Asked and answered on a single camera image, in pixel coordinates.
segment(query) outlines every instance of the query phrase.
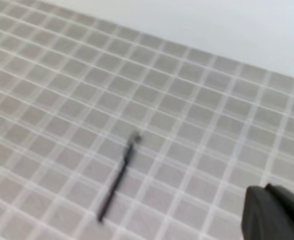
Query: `gray tile floor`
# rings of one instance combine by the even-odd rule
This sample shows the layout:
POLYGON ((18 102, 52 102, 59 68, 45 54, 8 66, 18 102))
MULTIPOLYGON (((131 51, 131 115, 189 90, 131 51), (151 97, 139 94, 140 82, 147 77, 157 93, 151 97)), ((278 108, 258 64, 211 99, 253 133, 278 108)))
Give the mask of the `gray tile floor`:
POLYGON ((294 192, 294 79, 0 0, 0 240, 240 240, 246 187, 268 182, 294 192))

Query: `small dark object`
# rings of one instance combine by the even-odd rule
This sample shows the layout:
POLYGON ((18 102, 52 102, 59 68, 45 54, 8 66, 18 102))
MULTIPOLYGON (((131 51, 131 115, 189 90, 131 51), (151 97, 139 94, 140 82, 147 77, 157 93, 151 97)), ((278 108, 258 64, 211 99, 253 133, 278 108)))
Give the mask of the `small dark object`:
POLYGON ((103 202, 103 204, 100 208, 100 211, 98 213, 97 219, 100 223, 103 222, 104 217, 107 214, 109 207, 114 199, 115 193, 123 180, 123 177, 124 177, 126 170, 127 170, 127 166, 128 166, 128 164, 130 164, 130 162, 133 158, 133 155, 135 153, 135 145, 138 144, 141 140, 142 140, 142 138, 138 132, 134 132, 128 140, 127 147, 125 148, 124 155, 123 155, 123 164, 121 166, 121 169, 120 169, 117 177, 113 181, 113 183, 109 189, 109 192, 105 198, 105 201, 103 202))

